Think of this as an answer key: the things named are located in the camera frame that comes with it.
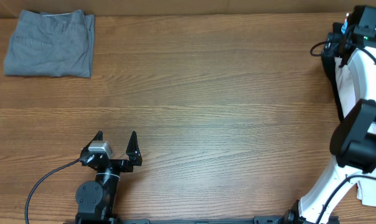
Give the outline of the beige khaki shorts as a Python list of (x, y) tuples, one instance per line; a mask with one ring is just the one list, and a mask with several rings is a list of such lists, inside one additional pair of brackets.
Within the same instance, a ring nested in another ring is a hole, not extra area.
[[(343, 118), (345, 118), (354, 107), (357, 100), (355, 99), (355, 90), (352, 75), (347, 65), (339, 67), (342, 59), (335, 57), (335, 81), (339, 102), (341, 103)], [(357, 198), (363, 205), (376, 207), (376, 180), (359, 179), (357, 182)]]

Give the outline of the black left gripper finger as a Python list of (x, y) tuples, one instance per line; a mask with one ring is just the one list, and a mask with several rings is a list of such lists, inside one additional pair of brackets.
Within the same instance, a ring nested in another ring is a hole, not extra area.
[(138, 138), (135, 131), (131, 133), (128, 146), (126, 148), (126, 155), (133, 166), (141, 166), (143, 159), (138, 146)]
[(98, 131), (93, 139), (87, 144), (87, 147), (90, 147), (93, 141), (102, 141), (103, 140), (103, 131)]

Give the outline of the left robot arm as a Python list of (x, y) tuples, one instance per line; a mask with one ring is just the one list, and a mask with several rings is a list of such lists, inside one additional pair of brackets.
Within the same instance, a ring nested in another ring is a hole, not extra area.
[(79, 161), (95, 170), (96, 175), (93, 181), (84, 182), (76, 191), (76, 223), (121, 223), (120, 217), (113, 212), (120, 174), (132, 172), (143, 162), (136, 132), (131, 133), (126, 148), (127, 159), (114, 159), (112, 154), (102, 131), (97, 132), (82, 149)]

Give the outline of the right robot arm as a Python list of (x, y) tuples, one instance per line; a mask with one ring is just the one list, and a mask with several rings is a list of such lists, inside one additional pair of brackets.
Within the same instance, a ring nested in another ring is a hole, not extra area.
[(267, 223), (338, 223), (331, 213), (352, 186), (376, 180), (376, 7), (357, 5), (332, 27), (318, 55), (340, 120), (329, 145), (332, 157), (312, 189)]

